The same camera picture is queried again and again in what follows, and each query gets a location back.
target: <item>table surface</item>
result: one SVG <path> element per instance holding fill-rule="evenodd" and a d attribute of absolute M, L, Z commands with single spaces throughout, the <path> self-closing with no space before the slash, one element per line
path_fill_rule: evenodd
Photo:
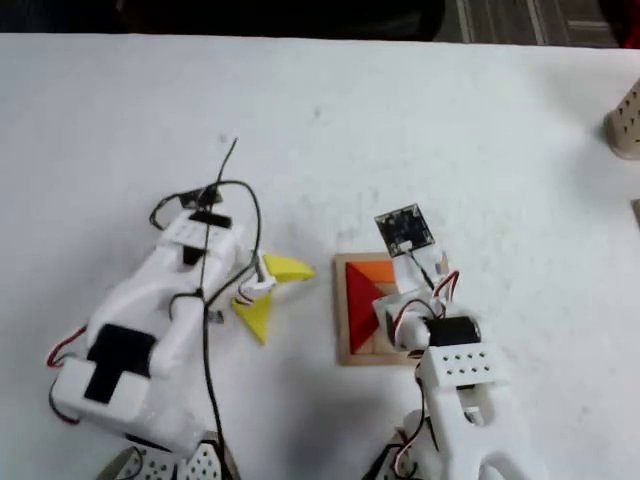
<path fill-rule="evenodd" d="M 406 367 L 336 365 L 331 259 L 418 202 L 492 328 L 551 478 L 640 469 L 640 164 L 600 124 L 640 53 L 287 39 L 0 36 L 0 476 L 92 478 L 125 441 L 47 406 L 50 346 L 154 244 L 162 196 L 250 182 L 265 249 L 313 264 L 260 347 L 215 327 L 246 479 L 354 479 L 418 408 Z M 241 191 L 226 195 L 251 218 Z M 202 374 L 201 368 L 195 376 Z M 204 384 L 188 401 L 213 425 Z"/>

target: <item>wooden tangram board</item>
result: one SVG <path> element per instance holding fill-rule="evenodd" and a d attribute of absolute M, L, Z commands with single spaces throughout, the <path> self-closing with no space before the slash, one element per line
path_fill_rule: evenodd
<path fill-rule="evenodd" d="M 373 310 L 368 309 L 376 292 L 386 295 L 396 291 L 389 255 L 342 253 L 334 257 L 334 267 L 339 363 L 416 365 L 417 360 L 409 359 L 406 352 L 394 350 L 370 317 Z"/>

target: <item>white robotic arm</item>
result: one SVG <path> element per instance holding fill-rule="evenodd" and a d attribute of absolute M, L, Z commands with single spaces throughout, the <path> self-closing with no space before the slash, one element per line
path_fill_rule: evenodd
<path fill-rule="evenodd" d="M 374 309 L 394 347 L 420 359 L 422 408 L 364 479 L 546 479 L 510 394 L 506 361 L 475 315 L 453 302 L 459 273 L 448 272 L 417 205 L 376 222 L 399 293 Z"/>
<path fill-rule="evenodd" d="M 136 441 L 191 455 L 205 429 L 176 395 L 184 395 L 183 369 L 202 332 L 202 299 L 250 257 L 243 231 L 218 211 L 184 210 L 140 269 L 91 316 L 87 358 L 65 359 L 52 390 L 55 405 Z M 202 296 L 194 296 L 200 285 Z"/>

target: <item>wire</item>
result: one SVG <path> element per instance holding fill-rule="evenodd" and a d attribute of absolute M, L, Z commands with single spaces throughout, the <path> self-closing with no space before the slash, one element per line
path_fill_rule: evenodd
<path fill-rule="evenodd" d="M 56 358 L 58 356 L 58 353 L 60 352 L 60 350 L 62 350 L 63 347 L 65 347 L 65 346 L 69 345 L 70 343 L 72 343 L 74 340 L 76 340 L 78 337 L 80 337 L 86 331 L 87 331 L 87 326 L 83 325 L 82 327 L 78 328 L 74 333 L 72 333 L 70 336 L 68 336 L 64 340 L 58 342 L 58 344 L 56 344 L 51 349 L 51 352 L 49 352 L 49 355 L 47 355 L 47 361 L 45 362 L 45 365 L 47 367 L 49 367 L 49 368 L 61 368 L 62 365 L 64 364 L 62 362 L 62 360 L 65 357 L 67 357 L 68 354 L 64 354 L 60 358 Z"/>
<path fill-rule="evenodd" d="M 249 186 L 249 184 L 242 182 L 240 180 L 221 180 L 219 182 L 216 182 L 218 184 L 218 186 L 221 185 L 240 185 L 243 186 L 244 188 L 247 189 L 247 191 L 249 192 L 249 194 L 251 195 L 251 198 L 253 200 L 253 204 L 256 210 L 256 237 L 255 237 L 255 244 L 254 244 L 254 248 L 253 248 L 253 253 L 251 255 L 251 260 L 249 261 L 249 263 L 242 268 L 237 274 L 235 274 L 233 277 L 231 277 L 229 280 L 227 280 L 227 282 L 222 285 L 222 287 L 220 287 L 212 296 L 211 298 L 205 302 L 205 310 L 203 312 L 203 322 L 202 322 L 202 351 L 203 351 L 203 360 L 204 360 L 204 372 L 205 372 L 205 381 L 207 383 L 207 392 L 209 393 L 209 399 L 211 400 L 211 405 L 213 407 L 213 414 L 216 418 L 216 428 L 218 429 L 218 436 L 220 437 L 220 448 L 222 450 L 222 452 L 224 453 L 224 435 L 222 433 L 222 422 L 220 420 L 220 411 L 218 409 L 218 403 L 216 401 L 216 397 L 215 397 L 215 392 L 213 390 L 213 382 L 211 380 L 211 370 L 210 370 L 210 365 L 209 365 L 209 322 L 207 321 L 207 315 L 206 312 L 209 309 L 209 307 L 211 305 L 213 305 L 213 303 L 220 297 L 220 295 L 222 294 L 222 292 L 224 292 L 227 288 L 229 288 L 229 286 L 231 286 L 233 283 L 235 283 L 238 279 L 240 279 L 246 272 L 248 272 L 251 268 L 253 268 L 257 261 L 258 261 L 258 249 L 260 248 L 260 235 L 262 232 L 262 215 L 260 213 L 260 204 L 258 203 L 258 198 L 256 197 L 255 192 L 253 191 L 253 189 L 251 188 L 251 186 Z M 220 463 L 223 464 L 223 479 L 224 477 L 224 468 L 227 469 L 228 472 L 228 467 L 226 467 L 226 462 L 224 460 L 224 456 L 222 457 L 222 459 L 220 460 Z"/>
<path fill-rule="evenodd" d="M 447 299 L 449 301 L 453 300 L 453 294 L 456 290 L 456 285 L 458 284 L 458 278 L 460 278 L 460 271 L 454 270 L 449 273 L 444 279 L 438 284 L 438 286 L 433 290 L 433 297 L 440 296 L 440 292 L 442 289 L 451 283 L 451 287 L 449 287 L 449 291 L 447 292 Z"/>
<path fill-rule="evenodd" d="M 222 178 L 222 172 L 224 171 L 224 167 L 226 166 L 227 161 L 229 160 L 229 157 L 231 156 L 231 153 L 233 153 L 233 150 L 234 150 L 234 148 L 236 146 L 237 141 L 238 141 L 237 137 L 233 139 L 233 143 L 231 144 L 231 147 L 229 148 L 229 151 L 227 152 L 227 155 L 225 156 L 224 160 L 222 161 L 222 165 L 220 166 L 220 170 L 218 170 L 218 177 L 217 177 L 216 181 L 220 181 L 220 179 Z M 200 203 L 201 199 L 204 197 L 204 194 L 208 191 L 209 187 L 211 187 L 211 185 L 206 185 L 206 186 L 202 187 L 201 189 L 190 190 L 188 192 L 172 193 L 171 195 L 169 195 L 167 197 L 164 197 L 162 200 L 160 200 L 158 202 L 158 204 L 151 211 L 151 214 L 149 215 L 149 223 L 151 225 L 153 225 L 155 228 L 157 228 L 158 230 L 163 231 L 166 227 L 164 227 L 164 226 L 160 225 L 160 223 L 158 223 L 158 220 L 157 220 L 156 216 L 158 215 L 158 212 L 160 212 L 160 210 L 162 210 L 167 203 L 169 203 L 174 198 L 178 198 L 178 199 L 180 199 L 180 203 L 182 203 L 183 207 L 185 207 L 187 203 L 191 204 L 192 202 L 195 205 L 198 205 Z M 216 196 L 214 195 L 212 197 L 211 203 L 215 202 L 215 198 L 216 198 Z"/>
<path fill-rule="evenodd" d="M 211 379 L 211 368 L 209 365 L 209 321 L 208 321 L 208 315 L 207 315 L 207 311 L 208 309 L 211 307 L 211 305 L 213 305 L 213 303 L 220 297 L 220 295 L 227 289 L 229 288 L 229 286 L 231 286 L 233 283 L 235 283 L 238 279 L 240 279 L 247 271 L 249 271 L 251 268 L 255 267 L 257 261 L 258 261 L 258 250 L 260 247 L 260 236 L 261 236 L 261 232 L 262 232 L 262 214 L 260 212 L 260 204 L 258 202 L 258 198 L 255 194 L 255 192 L 253 191 L 253 189 L 251 188 L 251 186 L 249 184 L 247 184 L 246 182 L 243 182 L 241 180 L 217 180 L 215 183 L 212 183 L 210 185 L 208 185 L 207 187 L 205 187 L 205 189 L 209 190 L 209 189 L 217 189 L 221 186 L 224 185 L 238 185 L 238 186 L 242 186 L 243 188 L 245 188 L 249 194 L 251 195 L 251 199 L 253 201 L 254 207 L 255 207 L 255 211 L 256 211 L 256 218 L 257 218 L 257 225 L 256 225 L 256 237 L 255 237 L 255 244 L 254 244 L 254 248 L 253 248 L 253 252 L 251 255 L 251 259 L 249 261 L 249 263 L 243 267 L 238 273 L 236 273 L 233 277 L 231 277 L 229 280 L 227 280 L 227 282 L 225 282 L 216 292 L 214 292 L 211 296 L 211 298 L 209 298 L 208 300 L 206 300 L 204 298 L 204 288 L 203 288 L 203 283 L 204 283 L 204 271 L 206 268 L 206 261 L 207 261 L 207 249 L 208 249 L 208 238 L 209 238 L 209 226 L 207 225 L 207 230 L 205 232 L 205 253 L 202 257 L 202 270 L 201 270 L 201 274 L 200 274 L 200 286 L 198 287 L 198 290 L 196 290 L 195 292 L 189 294 L 189 293 L 179 293 L 177 295 L 174 295 L 174 297 L 172 298 L 171 302 L 170 302 L 170 306 L 173 304 L 173 301 L 181 296 L 193 296 L 193 297 L 198 297 L 202 300 L 203 302 L 203 314 L 202 314 L 202 357 L 203 357 L 203 363 L 204 363 L 204 373 L 205 373 L 205 382 L 207 385 L 207 393 L 209 395 L 209 400 L 211 401 L 211 406 L 213 409 L 213 415 L 215 418 L 215 422 L 216 422 L 216 429 L 218 431 L 218 437 L 220 439 L 220 450 L 222 451 L 222 457 L 220 457 L 220 464 L 221 464 L 221 468 L 222 468 L 222 478 L 232 478 L 230 471 L 229 471 L 229 467 L 226 465 L 226 460 L 224 458 L 224 451 L 225 451 L 225 445 L 224 445 L 224 433 L 223 433 L 223 429 L 222 429 L 222 420 L 220 417 L 220 409 L 218 407 L 218 402 L 216 400 L 216 396 L 215 396 L 215 391 L 213 388 L 213 381 Z M 213 201 L 211 202 L 211 204 L 207 207 L 209 209 L 209 211 L 211 211 L 212 208 L 212 204 Z"/>
<path fill-rule="evenodd" d="M 55 386 L 57 381 L 58 381 L 58 379 L 56 378 L 53 381 L 53 383 L 51 384 L 51 388 L 49 388 L 49 407 L 51 407 L 51 410 L 53 411 L 53 413 L 56 414 L 56 417 L 58 417 L 60 420 L 62 420 L 67 425 L 73 425 L 73 426 L 78 425 L 80 423 L 80 419 L 79 418 L 72 418 L 72 417 L 69 417 L 69 416 L 65 415 L 60 410 L 58 410 L 58 407 L 56 406 L 55 402 L 53 401 L 53 387 Z"/>
<path fill-rule="evenodd" d="M 416 264 L 416 267 L 420 269 L 420 273 L 422 273 L 422 278 L 424 278 L 424 281 L 427 282 L 427 285 L 429 285 L 429 288 L 433 290 L 435 287 L 433 285 L 433 282 L 429 278 L 429 275 L 427 275 L 427 271 L 424 269 L 422 265 L 420 265 L 420 262 L 416 260 L 416 257 L 413 256 L 413 252 L 411 250 L 409 250 L 407 254 L 409 255 L 409 257 L 411 257 L 411 260 L 413 260 L 413 263 Z"/>
<path fill-rule="evenodd" d="M 184 195 L 185 193 L 187 192 L 172 193 L 168 197 L 164 197 L 162 200 L 160 200 L 158 204 L 154 207 L 154 209 L 151 211 L 151 214 L 149 215 L 149 223 L 151 223 L 151 225 L 153 225 L 160 231 L 164 230 L 166 227 L 163 227 L 158 223 L 158 220 L 156 219 L 156 215 L 158 215 L 158 212 L 162 210 L 162 207 L 164 207 L 167 203 L 169 203 L 174 198 L 179 198 L 181 195 Z"/>
<path fill-rule="evenodd" d="M 438 318 L 438 316 L 433 311 L 431 306 L 427 302 L 425 302 L 424 300 L 422 300 L 420 298 L 413 298 L 413 299 L 409 300 L 407 303 L 405 303 L 402 306 L 402 308 L 398 312 L 398 315 L 396 315 L 396 318 L 395 318 L 395 320 L 393 321 L 393 324 L 392 324 L 392 337 L 393 337 L 394 346 L 398 344 L 398 330 L 400 329 L 400 325 L 402 324 L 402 321 L 404 320 L 405 311 L 407 310 L 407 307 L 409 307 L 410 305 L 412 305 L 414 303 L 419 303 L 420 305 L 422 305 L 424 307 L 427 307 L 429 312 L 431 312 L 431 317 L 432 318 Z"/>
<path fill-rule="evenodd" d="M 418 427 L 416 428 L 415 432 L 413 432 L 413 434 L 411 434 L 411 436 L 407 439 L 404 446 L 396 452 L 396 455 L 393 459 L 393 473 L 397 478 L 400 478 L 402 480 L 411 480 L 411 478 L 415 475 L 417 471 L 417 465 L 414 465 L 411 473 L 408 476 L 404 476 L 398 472 L 398 467 L 400 464 L 400 457 L 402 457 L 405 453 L 407 453 L 409 448 L 411 448 L 411 445 L 413 444 L 413 442 L 415 442 L 416 438 L 418 438 L 418 434 L 420 433 L 420 430 L 422 430 L 422 427 L 424 427 L 424 422 L 425 422 L 426 412 L 425 412 L 424 387 L 422 386 L 422 381 L 419 378 L 416 378 L 416 383 L 418 384 L 418 387 L 420 387 L 420 401 L 421 401 L 421 408 L 422 408 L 422 413 L 420 415 L 420 422 L 418 423 Z"/>
<path fill-rule="evenodd" d="M 136 469 L 135 472 L 133 472 L 131 475 L 129 475 L 128 477 L 123 477 L 123 478 L 119 478 L 118 480 L 133 480 L 134 478 L 136 478 L 138 475 L 140 475 L 140 472 L 142 472 L 143 469 L 143 462 L 144 462 L 144 457 L 142 456 L 142 452 L 140 451 L 140 449 L 138 447 L 136 447 L 135 445 L 132 445 L 131 448 L 133 448 L 133 451 L 135 452 L 135 454 L 138 456 L 138 468 Z"/>

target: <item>yellow tangram piece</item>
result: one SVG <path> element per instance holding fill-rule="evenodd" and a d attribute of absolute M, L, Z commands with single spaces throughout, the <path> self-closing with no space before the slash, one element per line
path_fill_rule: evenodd
<path fill-rule="evenodd" d="M 265 254 L 264 264 L 279 283 L 295 282 L 313 278 L 316 272 L 304 263 L 289 257 Z"/>
<path fill-rule="evenodd" d="M 233 309 L 245 321 L 251 331 L 263 345 L 267 343 L 267 324 L 271 310 L 271 295 L 260 298 L 253 305 L 242 305 L 235 298 L 231 302 Z"/>

